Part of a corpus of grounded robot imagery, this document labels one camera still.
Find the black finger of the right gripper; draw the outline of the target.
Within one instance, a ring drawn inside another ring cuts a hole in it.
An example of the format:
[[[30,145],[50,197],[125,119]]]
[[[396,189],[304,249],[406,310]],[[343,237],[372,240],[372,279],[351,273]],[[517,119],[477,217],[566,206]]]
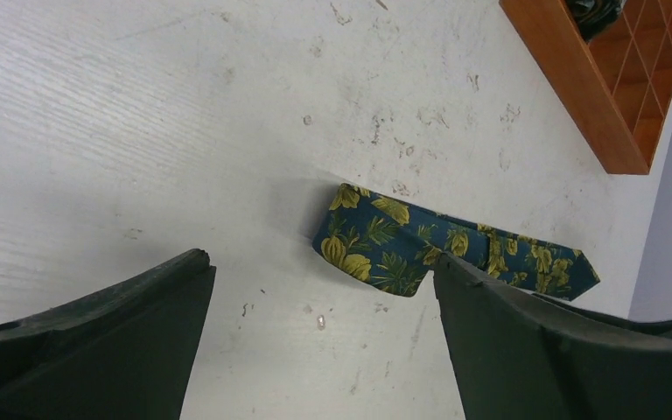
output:
[[[559,306],[569,312],[574,312],[587,319],[592,319],[609,326],[616,326],[618,328],[626,329],[636,333],[643,333],[651,336],[672,339],[672,319],[653,322],[633,321],[627,318],[619,318],[602,312],[578,308],[576,306],[566,304],[560,299],[555,299],[553,297],[548,297],[539,293],[534,293],[534,296],[548,303]]]

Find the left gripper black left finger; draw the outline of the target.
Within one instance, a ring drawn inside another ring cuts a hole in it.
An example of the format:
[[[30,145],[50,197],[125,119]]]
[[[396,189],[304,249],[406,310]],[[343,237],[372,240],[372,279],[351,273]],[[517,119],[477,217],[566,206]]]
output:
[[[214,288],[192,249],[0,325],[0,419],[177,419]]]

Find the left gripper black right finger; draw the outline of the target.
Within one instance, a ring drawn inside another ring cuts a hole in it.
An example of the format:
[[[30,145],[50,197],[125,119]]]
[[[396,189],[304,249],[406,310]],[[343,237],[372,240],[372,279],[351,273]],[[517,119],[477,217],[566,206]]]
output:
[[[434,287],[468,419],[672,419],[672,339],[585,318],[441,255]]]

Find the blue yellow floral tie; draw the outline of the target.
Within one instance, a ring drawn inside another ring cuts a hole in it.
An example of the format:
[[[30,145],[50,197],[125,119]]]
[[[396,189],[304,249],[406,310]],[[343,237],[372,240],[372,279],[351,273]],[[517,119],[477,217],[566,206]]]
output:
[[[348,276],[402,297],[417,293],[444,253],[503,283],[567,301],[600,281],[578,249],[457,219],[348,183],[339,186],[312,247]]]

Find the orange wooden compartment tray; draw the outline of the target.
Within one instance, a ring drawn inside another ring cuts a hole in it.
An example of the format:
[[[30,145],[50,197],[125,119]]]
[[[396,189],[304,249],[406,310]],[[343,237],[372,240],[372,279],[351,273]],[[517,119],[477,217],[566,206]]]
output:
[[[672,0],[628,0],[585,42],[564,1],[500,7],[604,170],[650,173],[672,102]]]

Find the rolled dark patterned tie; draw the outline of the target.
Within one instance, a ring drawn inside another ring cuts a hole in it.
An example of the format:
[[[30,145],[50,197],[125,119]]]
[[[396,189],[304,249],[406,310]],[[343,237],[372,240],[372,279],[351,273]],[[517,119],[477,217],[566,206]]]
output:
[[[613,25],[623,11],[623,0],[565,0],[585,42],[590,42]]]

